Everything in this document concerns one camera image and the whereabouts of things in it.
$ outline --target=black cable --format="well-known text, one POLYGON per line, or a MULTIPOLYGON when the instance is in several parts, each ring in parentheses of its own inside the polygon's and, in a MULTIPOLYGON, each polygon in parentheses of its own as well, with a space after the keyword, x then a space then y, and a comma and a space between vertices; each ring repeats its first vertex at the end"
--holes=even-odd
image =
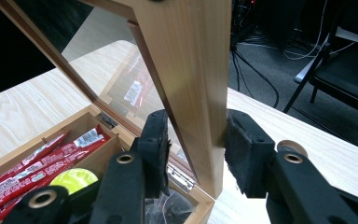
POLYGON ((235 62, 236 55, 234 53, 234 50, 232 50, 231 53, 232 53, 232 62, 234 63, 235 71, 237 72, 237 91, 241 92, 241 88, 240 88, 240 73, 238 72, 237 64, 235 62))
POLYGON ((317 119, 311 117, 311 116, 310 116, 309 114, 307 114, 306 112, 300 110, 299 108, 297 108, 297 107, 295 107, 295 106, 293 106, 293 105, 292 105, 292 108, 293 108, 295 111, 297 111, 298 113, 300 113, 301 115, 303 115, 304 117, 306 117, 307 119, 310 119, 310 120, 312 120, 313 122, 315 122, 315 123, 319 124, 320 126, 322 126, 324 129, 326 129, 326 130, 327 130, 328 132, 330 132, 332 135, 334 135, 334 136, 336 136, 336 137, 338 137, 338 138, 340 138, 340 139, 342 139, 342 140, 344 140, 344 141, 350 143, 350 141, 349 141, 348 139, 346 139, 346 138, 344 138, 342 135, 340 135, 340 134, 334 132, 332 129, 330 129, 329 127, 327 127, 327 126, 325 126, 324 124, 322 124, 319 120, 317 120, 317 119))
POLYGON ((248 84, 245 81, 245 77, 243 76, 240 63, 238 62, 238 58, 237 58, 237 56, 235 54, 234 54, 234 59, 233 60, 237 61, 238 67, 240 68, 240 74, 241 74, 241 77, 242 77, 243 84, 245 85, 245 88, 249 92, 250 96, 254 99, 254 96, 252 95, 252 92, 249 90, 248 84))
POLYGON ((238 55, 238 57, 240 57, 240 59, 246 63, 249 67, 251 67, 261 78, 263 78, 269 85, 270 87, 275 91, 275 95, 276 95, 276 100, 275 100, 275 104, 274 104, 274 108, 277 107, 278 103, 279 103, 279 93, 277 91, 277 89, 274 87, 274 85, 272 85, 272 83, 269 81, 268 78, 266 78, 263 74, 261 74, 259 71, 257 71, 257 69, 255 69, 251 64, 248 63, 248 61, 245 60, 245 58, 239 53, 237 52, 236 50, 234 51, 235 54, 238 55))

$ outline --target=label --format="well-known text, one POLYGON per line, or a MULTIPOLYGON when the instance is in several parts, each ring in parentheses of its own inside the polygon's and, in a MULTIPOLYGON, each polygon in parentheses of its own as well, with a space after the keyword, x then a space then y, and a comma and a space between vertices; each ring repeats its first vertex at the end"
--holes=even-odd
POLYGON ((77 147, 87 147, 101 139, 103 139, 103 135, 97 134, 97 131, 95 129, 92 129, 88 133, 85 133, 79 138, 77 138, 74 143, 77 147))
POLYGON ((29 155, 27 158, 25 158, 21 163, 23 165, 27 165, 28 163, 30 163, 36 156, 37 154, 39 154, 40 152, 42 152, 46 147, 51 147, 53 144, 55 144, 58 140, 62 139, 62 137, 65 134, 61 134, 60 136, 54 138, 53 140, 51 140, 50 142, 48 142, 47 144, 44 144, 42 147, 40 147, 39 149, 37 149, 33 154, 29 155))
POLYGON ((24 171, 22 171, 21 173, 17 174, 14 176, 15 179, 21 179, 26 177, 28 174, 31 174, 41 168, 43 168, 44 165, 42 162, 37 161, 36 163, 32 164, 30 167, 26 168, 24 171))
POLYGON ((124 100, 130 102, 130 105, 135 106, 135 103, 138 100, 141 90, 141 83, 139 81, 134 81, 130 89, 127 91, 127 94, 124 96, 124 100))
POLYGON ((19 180, 15 178, 8 178, 2 183, 0 183, 0 194, 10 189, 11 187, 19 184, 19 180))
POLYGON ((38 148, 33 154, 29 155, 21 163, 23 165, 27 165, 37 156, 37 154, 39 154, 41 151, 43 151, 43 149, 45 149, 46 147, 47 147, 47 145, 43 145, 42 147, 38 148))
POLYGON ((45 176, 46 176, 46 175, 45 175, 44 173, 40 173, 40 174, 34 175, 34 176, 32 177, 32 182, 36 182, 36 181, 42 179, 42 178, 45 177, 45 176))

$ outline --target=bolt hole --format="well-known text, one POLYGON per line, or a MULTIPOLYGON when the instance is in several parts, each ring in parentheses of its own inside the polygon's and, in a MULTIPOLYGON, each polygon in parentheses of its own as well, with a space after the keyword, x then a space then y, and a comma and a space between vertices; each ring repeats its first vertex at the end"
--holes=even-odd
POLYGON ((37 203, 45 203, 51 196, 48 194, 41 195, 36 199, 37 203))
POLYGON ((28 206, 34 209, 41 208, 54 202, 56 198, 57 193, 52 189, 48 189, 38 192, 34 197, 32 197, 28 202, 28 206))
POLYGON ((303 160, 294 154, 285 154, 284 158, 291 163, 301 163, 303 160))
POLYGON ((117 158, 117 162, 121 164, 130 163, 133 161, 133 156, 131 155, 122 155, 117 158))

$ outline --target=chair leg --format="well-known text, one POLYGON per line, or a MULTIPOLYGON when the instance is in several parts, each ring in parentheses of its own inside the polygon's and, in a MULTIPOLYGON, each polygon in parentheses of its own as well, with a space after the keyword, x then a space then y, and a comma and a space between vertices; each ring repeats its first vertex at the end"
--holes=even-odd
POLYGON ((312 96, 310 97, 310 103, 313 104, 315 103, 315 97, 316 97, 316 93, 318 92, 318 88, 317 87, 313 87, 313 92, 312 92, 312 96))
POLYGON ((298 85, 295 93, 293 93, 292 98, 290 98, 289 103, 287 103, 286 107, 284 108, 283 113, 287 114, 287 112, 289 111, 290 107, 292 107, 293 103, 297 99, 297 96, 301 93, 301 91, 304 88, 305 84, 307 84, 308 79, 309 79, 309 74, 306 74, 304 76, 304 78, 302 79, 302 81, 300 82, 300 84, 298 85))

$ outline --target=red wrapper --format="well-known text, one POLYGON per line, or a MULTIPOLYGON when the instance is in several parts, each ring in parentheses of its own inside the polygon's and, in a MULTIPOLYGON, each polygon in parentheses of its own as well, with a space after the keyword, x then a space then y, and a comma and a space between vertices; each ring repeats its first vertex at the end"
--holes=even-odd
POLYGON ((0 221, 2 221, 5 217, 7 217, 7 215, 10 213, 11 210, 13 210, 13 208, 16 206, 16 204, 22 200, 22 198, 29 192, 35 190, 35 189, 39 189, 42 187, 47 186, 53 179, 55 176, 49 176, 48 178, 46 178, 44 181, 42 181, 41 183, 39 183, 37 186, 33 187, 31 190, 29 190, 28 192, 23 193, 21 196, 11 200, 8 203, 5 203, 5 205, 0 207, 0 221))
POLYGON ((27 169, 29 166, 33 165, 35 161, 40 160, 41 158, 48 155, 54 148, 56 148, 62 140, 68 135, 68 133, 63 133, 60 136, 54 138, 50 142, 44 144, 42 147, 37 149, 35 152, 33 152, 31 155, 29 155, 27 158, 22 160, 17 165, 13 166, 10 170, 6 171, 2 175, 0 175, 0 183, 7 180, 10 177, 13 177, 17 175, 20 172, 23 172, 25 169, 27 169))
POLYGON ((101 127, 85 133, 74 142, 57 148, 45 158, 36 161, 25 171, 0 183, 0 206, 21 196, 47 178, 55 177, 103 145, 110 137, 101 127))

